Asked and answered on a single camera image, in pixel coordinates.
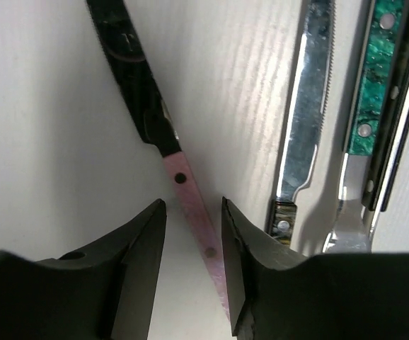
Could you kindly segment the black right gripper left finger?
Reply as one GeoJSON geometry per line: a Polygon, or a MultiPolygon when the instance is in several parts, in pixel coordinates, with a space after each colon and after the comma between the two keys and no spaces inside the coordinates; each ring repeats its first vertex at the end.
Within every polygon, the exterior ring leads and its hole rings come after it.
{"type": "Polygon", "coordinates": [[[166,204],[58,259],[0,250],[0,339],[146,339],[166,204]]]}

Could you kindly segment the knife with pink handle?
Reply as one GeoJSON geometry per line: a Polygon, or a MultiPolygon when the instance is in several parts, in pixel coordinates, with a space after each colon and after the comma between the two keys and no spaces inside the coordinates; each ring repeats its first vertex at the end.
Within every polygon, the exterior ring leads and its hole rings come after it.
{"type": "Polygon", "coordinates": [[[221,306],[229,311],[221,240],[123,1],[87,1],[113,78],[142,141],[159,151],[221,306]]]}

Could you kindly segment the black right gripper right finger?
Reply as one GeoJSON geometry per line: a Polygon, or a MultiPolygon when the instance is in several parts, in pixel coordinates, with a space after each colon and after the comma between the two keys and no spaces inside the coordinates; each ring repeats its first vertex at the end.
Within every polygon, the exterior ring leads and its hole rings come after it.
{"type": "Polygon", "coordinates": [[[409,339],[409,254],[303,256],[221,202],[238,339],[409,339]]]}

